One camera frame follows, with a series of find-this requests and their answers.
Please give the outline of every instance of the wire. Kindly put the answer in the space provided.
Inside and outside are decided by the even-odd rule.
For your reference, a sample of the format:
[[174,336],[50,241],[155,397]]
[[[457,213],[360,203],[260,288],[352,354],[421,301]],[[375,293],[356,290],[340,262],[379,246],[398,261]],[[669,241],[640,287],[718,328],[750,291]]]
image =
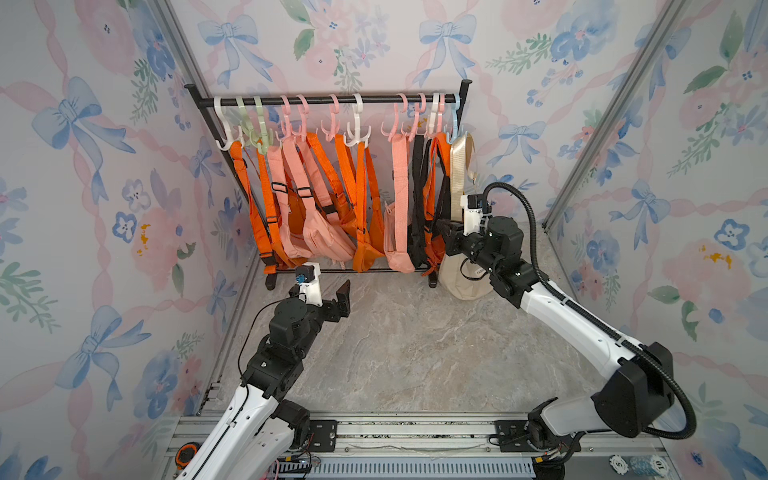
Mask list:
[[556,467],[558,465],[563,465],[564,463],[566,463],[568,460],[571,459],[571,456],[573,456],[574,447],[576,446],[578,441],[581,440],[581,437],[583,437],[584,435],[587,435],[587,433],[579,432],[576,435],[574,435],[574,438],[571,440],[571,444],[568,446],[568,451],[565,453],[565,455],[563,455],[560,458],[556,458],[554,460],[547,460],[545,462],[541,462],[539,463],[539,466],[550,468],[550,467]]
[[[243,342],[243,347],[240,348],[240,355],[237,356],[237,371],[240,372],[240,378],[243,378],[243,367],[240,366],[240,359],[243,357],[243,351],[245,350],[245,345],[248,344],[248,339],[250,338],[250,334],[253,332],[253,326],[256,325],[256,319],[259,318],[259,315],[261,315],[261,313],[264,310],[266,310],[268,306],[274,305],[275,303],[280,303],[283,300],[287,300],[287,299],[281,298],[280,300],[275,300],[274,302],[268,303],[267,305],[261,307],[261,310],[259,310],[256,316],[253,318],[253,322],[251,322],[250,324],[250,329],[248,330],[248,334],[245,335],[245,341]],[[268,336],[265,336],[264,338],[261,339],[261,343],[259,344],[260,346],[266,343],[267,337]]]
[[464,278],[467,280],[471,280],[473,282],[477,282],[479,280],[482,280],[485,278],[486,275],[488,275],[488,272],[485,272],[482,274],[482,276],[467,276],[466,273],[464,273],[464,264],[469,261],[469,257],[466,257],[464,261],[462,262],[462,265],[458,268],[458,271],[461,273]]
[[[520,190],[504,182],[494,182],[488,185],[482,193],[483,202],[487,203],[488,193],[494,188],[503,188],[510,194],[517,197],[518,200],[520,200],[520,203],[523,205],[523,208],[525,208],[525,213],[528,215],[528,223],[531,230],[531,266],[533,267],[533,270],[536,272],[536,277],[538,278],[538,281],[541,282],[542,285],[544,285],[544,287],[549,291],[549,293],[551,293],[555,298],[557,298],[560,301],[565,300],[565,295],[560,291],[558,291],[558,289],[550,285],[550,283],[544,279],[544,274],[541,272],[541,269],[538,266],[538,256],[536,255],[536,215],[534,214],[533,207],[531,207],[530,202],[528,202],[528,199],[525,198],[525,195],[523,195],[520,192]],[[614,340],[621,339],[621,335],[616,330],[611,328],[608,324],[606,324],[596,316],[589,313],[583,306],[579,305],[573,300],[566,301],[565,305],[570,307],[571,310],[574,310],[579,315],[583,316],[590,323],[595,325],[598,329],[602,330],[606,335],[608,335],[612,339]],[[656,371],[656,373],[662,378],[662,380],[670,387],[670,389],[672,390],[674,395],[677,397],[677,399],[680,400],[680,406],[683,407],[683,412],[685,414],[685,426],[681,430],[678,430],[677,432],[668,432],[665,430],[655,429],[650,426],[643,427],[643,432],[650,435],[655,435],[657,437],[661,437],[662,439],[683,440],[683,439],[690,438],[696,432],[696,413],[694,412],[694,407],[690,404],[690,400],[688,400],[688,397],[685,395],[685,392],[683,391],[683,389],[677,384],[677,382],[675,382],[674,378],[672,378],[672,375],[667,373],[667,371],[664,370],[661,367],[661,365],[659,365],[656,362],[656,360],[651,358],[647,353],[645,353],[644,350],[639,348],[637,345],[635,345],[634,343],[626,339],[624,339],[621,342],[621,345],[624,348],[629,349],[637,357],[639,357],[646,364],[648,364],[649,367],[651,367],[653,370]]]

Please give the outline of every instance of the black strap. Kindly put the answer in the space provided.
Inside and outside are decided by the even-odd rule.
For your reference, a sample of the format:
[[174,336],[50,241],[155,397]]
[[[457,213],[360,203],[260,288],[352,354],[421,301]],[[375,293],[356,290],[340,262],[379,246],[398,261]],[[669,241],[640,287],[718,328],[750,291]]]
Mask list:
[[439,235],[436,232],[435,225],[439,218],[449,218],[451,213],[451,177],[448,172],[445,171],[445,165],[442,162],[442,155],[440,149],[436,148],[437,157],[440,160],[440,168],[442,168],[442,185],[440,185],[440,192],[437,196],[437,206],[435,207],[435,218],[432,220],[432,224],[429,226],[435,235]]
[[426,219],[424,217],[424,186],[427,183],[429,173],[429,162],[424,161],[424,150],[429,151],[432,141],[424,145],[424,137],[416,135],[413,141],[412,155],[412,177],[413,177],[413,217],[409,225],[409,245],[408,255],[411,257],[413,266],[427,264],[427,254],[425,252],[426,240],[424,238],[424,229]]

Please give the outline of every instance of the pink bag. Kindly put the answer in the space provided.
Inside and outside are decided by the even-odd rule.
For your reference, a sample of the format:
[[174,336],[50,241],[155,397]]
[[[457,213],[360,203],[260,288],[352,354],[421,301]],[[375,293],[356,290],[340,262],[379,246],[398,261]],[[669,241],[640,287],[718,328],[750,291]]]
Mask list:
[[[338,222],[338,214],[333,214],[336,216],[336,225],[332,225],[315,208],[315,200],[312,196],[310,182],[299,159],[299,152],[296,151],[297,144],[308,164],[314,162],[314,159],[310,160],[312,154],[305,141],[292,136],[283,142],[283,153],[288,161],[288,168],[293,175],[293,179],[296,181],[296,192],[306,208],[303,231],[304,241],[309,249],[312,250],[313,257],[320,255],[337,262],[351,260],[355,255],[355,246],[346,233],[344,233],[344,230],[341,229]],[[320,196],[322,191],[316,191],[316,194]],[[325,195],[328,196],[327,188],[325,188]]]
[[395,134],[391,142],[395,201],[386,207],[384,254],[389,268],[412,273],[416,269],[408,255],[408,141],[405,135]]
[[[280,216],[283,222],[280,224],[280,242],[283,244],[283,250],[290,258],[311,258],[313,252],[306,245],[303,238],[293,235],[288,224],[288,184],[286,183],[286,172],[283,169],[283,154],[280,147],[273,145],[266,152],[266,158],[270,162],[270,172],[272,173],[272,191],[277,196],[277,204],[280,206]],[[315,204],[312,204],[312,210],[315,210]]]

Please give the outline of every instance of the gray marble surface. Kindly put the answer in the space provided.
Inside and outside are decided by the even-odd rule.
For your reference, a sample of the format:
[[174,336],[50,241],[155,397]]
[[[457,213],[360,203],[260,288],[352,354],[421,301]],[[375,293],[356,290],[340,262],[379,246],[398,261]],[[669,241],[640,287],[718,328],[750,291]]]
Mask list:
[[[538,235],[543,271],[568,288],[549,239]],[[528,259],[526,236],[524,257]],[[323,298],[352,280],[352,314],[326,323],[304,360],[304,373],[288,399],[314,411],[527,412],[553,396],[596,392],[597,370],[542,322],[491,292],[475,301],[430,289],[420,273],[323,274]],[[287,296],[294,281],[279,275],[266,291],[256,279],[244,308],[219,399],[223,409],[239,383],[237,356],[253,322],[268,302]],[[268,332],[274,306],[257,319],[241,365]]]

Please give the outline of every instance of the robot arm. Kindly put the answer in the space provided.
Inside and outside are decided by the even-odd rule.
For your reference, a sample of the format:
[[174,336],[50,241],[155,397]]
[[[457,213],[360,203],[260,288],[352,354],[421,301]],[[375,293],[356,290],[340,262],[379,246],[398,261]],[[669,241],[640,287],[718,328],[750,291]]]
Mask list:
[[179,478],[257,480],[275,458],[306,444],[310,413],[285,396],[323,324],[338,323],[350,308],[349,281],[336,292],[337,300],[322,300],[319,274],[316,263],[296,268],[290,298],[275,308],[270,333],[241,373],[242,384],[205,443],[179,464]]
[[[524,234],[507,217],[492,217],[488,192],[505,188],[518,197],[528,214],[531,229],[531,263],[521,258]],[[490,276],[494,291],[515,307],[550,326],[573,345],[607,380],[591,397],[552,399],[528,414],[528,433],[534,446],[557,445],[557,437],[572,432],[610,429],[627,437],[641,432],[672,439],[693,435],[696,419],[690,402],[672,375],[672,355],[659,343],[643,345],[602,322],[571,299],[538,268],[535,251],[535,217],[519,191],[511,185],[489,185],[483,195],[462,197],[465,222],[439,220],[445,254],[464,254]],[[648,427],[674,404],[675,396],[686,413],[680,432]]]

